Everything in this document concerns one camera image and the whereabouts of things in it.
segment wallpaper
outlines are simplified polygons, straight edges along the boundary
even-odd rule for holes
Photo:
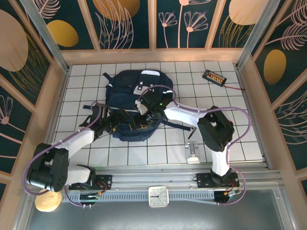
[[[101,49],[149,48],[147,0],[87,0]]]
[[[255,52],[257,51],[257,49],[258,49],[260,43],[262,42],[263,37],[264,37],[264,36],[266,35],[266,33],[268,32],[269,28],[271,27],[272,23],[274,22],[276,16],[278,15],[278,13],[279,13],[281,7],[282,7],[283,4],[284,4],[284,2],[285,2],[285,0],[280,0],[280,2],[279,2],[279,4],[278,4],[278,7],[277,7],[277,9],[276,9],[276,11],[275,11],[275,13],[273,14],[273,16],[271,17],[271,19],[270,19],[270,21],[269,21],[269,24],[268,24],[267,28],[263,31],[261,37],[259,38],[259,41],[256,43],[256,45],[255,45],[253,51],[251,52],[252,55],[254,55]]]
[[[35,104],[49,61],[8,2],[0,5],[0,74]]]
[[[0,86],[0,171],[11,173],[31,115]]]
[[[303,180],[303,181],[302,181],[302,186],[303,186],[303,189],[304,189],[305,194],[306,194],[306,196],[307,196],[307,180]]]
[[[307,167],[307,82],[275,114],[297,170]]]
[[[156,47],[204,48],[217,0],[157,0]]]
[[[6,187],[6,184],[0,183],[0,203],[1,203],[1,199],[4,194],[5,187]]]
[[[307,68],[307,2],[294,0],[255,63],[271,102]]]
[[[33,0],[61,50],[93,49],[77,0]]]
[[[226,0],[212,47],[242,48],[268,0]]]

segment backpack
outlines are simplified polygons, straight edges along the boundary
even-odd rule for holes
[[[161,123],[190,131],[190,127],[167,122],[162,117],[155,126],[138,130],[130,129],[129,123],[139,113],[134,109],[135,101],[145,89],[158,84],[173,88],[172,80],[163,72],[158,70],[124,70],[112,78],[107,73],[103,75],[109,80],[109,84],[106,86],[106,105],[110,106],[111,109],[124,109],[129,113],[129,118],[121,123],[113,133],[114,138],[130,142],[145,141]],[[172,92],[163,87],[153,88],[152,90],[161,99],[173,96]]]

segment mounting plate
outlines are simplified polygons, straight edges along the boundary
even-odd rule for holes
[[[111,189],[112,186],[112,175],[96,175],[96,181],[104,185],[107,185],[107,190]],[[80,186],[79,183],[72,184],[69,186],[69,190],[101,190],[100,185],[96,184],[93,187],[88,187],[88,189]]]
[[[238,175],[235,172],[230,173],[229,179],[236,186],[240,187]],[[226,183],[222,186],[218,186],[213,180],[211,173],[197,173],[196,179],[198,188],[231,188],[232,185],[230,183]]]

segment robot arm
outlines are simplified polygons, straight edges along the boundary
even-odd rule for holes
[[[198,127],[204,143],[212,150],[212,178],[217,185],[225,184],[231,172],[226,161],[226,146],[232,140],[234,128],[232,122],[228,121],[221,111],[207,114],[191,112],[195,108],[180,107],[174,103],[173,99],[167,97],[161,101],[152,91],[148,91],[141,101],[137,103],[140,114],[135,116],[130,123],[132,130],[155,125],[155,122],[161,117]],[[26,176],[29,184],[55,192],[60,191],[67,184],[86,183],[89,186],[95,184],[93,168],[85,165],[68,166],[69,159],[78,150],[99,138],[103,132],[113,133],[116,127],[129,116],[124,110],[110,112],[108,106],[101,106],[101,117],[94,125],[79,131],[31,164]],[[92,122],[97,117],[98,111],[98,106],[94,106],[93,115],[88,116],[80,126],[87,126],[88,119]],[[39,144],[35,155],[50,146],[44,143]]]
[[[234,128],[233,123],[225,117],[222,111],[197,113],[195,112],[197,108],[180,106],[171,98],[161,101],[152,91],[144,94],[141,103],[136,101],[136,107],[141,114],[135,116],[134,121],[130,124],[131,129],[154,125],[160,117],[198,127],[203,142],[212,151],[211,174],[214,182],[217,185],[227,182],[231,169],[226,160],[226,146],[232,140]]]
[[[103,132],[113,133],[117,126],[127,120],[125,110],[110,112],[108,106],[102,105],[101,117],[90,127],[66,139],[61,145],[37,158],[28,170],[26,180],[28,184],[58,192],[67,184],[86,183],[95,184],[95,170],[86,165],[69,165],[69,159],[81,148],[99,138]],[[98,116],[99,107],[94,106],[93,115],[88,116],[80,126],[85,127]],[[51,145],[41,143],[34,155],[49,148]]]

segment clock face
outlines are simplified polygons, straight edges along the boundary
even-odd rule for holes
[[[168,189],[165,186],[155,186],[148,189],[150,207],[166,207],[169,203]]]

